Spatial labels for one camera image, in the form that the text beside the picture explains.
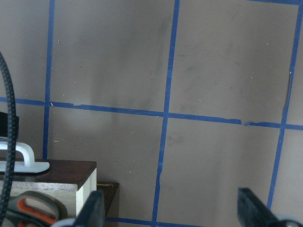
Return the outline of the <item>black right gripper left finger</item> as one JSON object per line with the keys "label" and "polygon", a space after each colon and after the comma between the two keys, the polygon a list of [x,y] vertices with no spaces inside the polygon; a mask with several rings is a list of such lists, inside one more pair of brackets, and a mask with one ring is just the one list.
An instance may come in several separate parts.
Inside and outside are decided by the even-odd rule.
{"label": "black right gripper left finger", "polygon": [[102,191],[92,191],[76,218],[55,222],[55,227],[103,227],[105,204]]}

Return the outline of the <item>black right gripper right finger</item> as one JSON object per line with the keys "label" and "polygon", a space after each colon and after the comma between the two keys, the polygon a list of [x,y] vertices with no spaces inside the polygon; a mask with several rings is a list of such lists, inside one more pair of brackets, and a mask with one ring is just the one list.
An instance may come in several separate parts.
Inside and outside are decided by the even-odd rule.
{"label": "black right gripper right finger", "polygon": [[301,227],[303,225],[293,219],[279,219],[250,188],[238,189],[237,217],[242,227]]}

